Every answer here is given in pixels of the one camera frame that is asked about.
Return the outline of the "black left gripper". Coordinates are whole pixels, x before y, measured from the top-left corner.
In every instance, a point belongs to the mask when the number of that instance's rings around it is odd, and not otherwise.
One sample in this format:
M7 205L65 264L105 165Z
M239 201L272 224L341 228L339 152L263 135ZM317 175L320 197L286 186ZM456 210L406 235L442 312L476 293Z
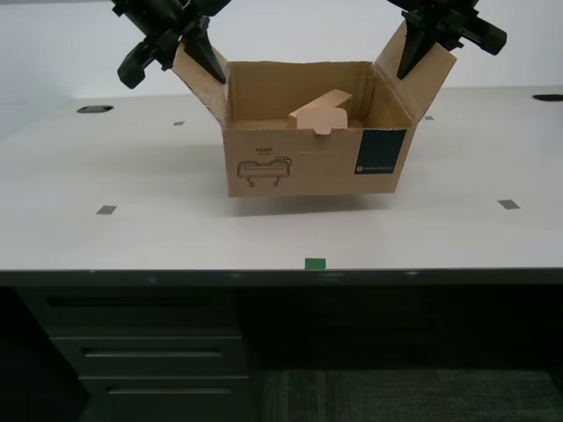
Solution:
M162 71L171 69L181 36L184 51L216 81L225 84L226 76L208 38L208 24L229 3L230 0L113 0L113 12L118 17L125 15L147 36L119 66L121 82L134 89L153 62L158 62Z

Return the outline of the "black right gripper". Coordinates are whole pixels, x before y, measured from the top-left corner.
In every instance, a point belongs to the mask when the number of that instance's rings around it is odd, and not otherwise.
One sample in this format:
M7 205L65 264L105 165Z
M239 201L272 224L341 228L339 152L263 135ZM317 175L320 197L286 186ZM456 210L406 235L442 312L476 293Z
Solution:
M448 50L462 48L468 40L490 55L506 45L508 35L495 25L475 18L477 1L390 0L399 7L406 23L406 40L397 77L404 79L436 42L448 44Z

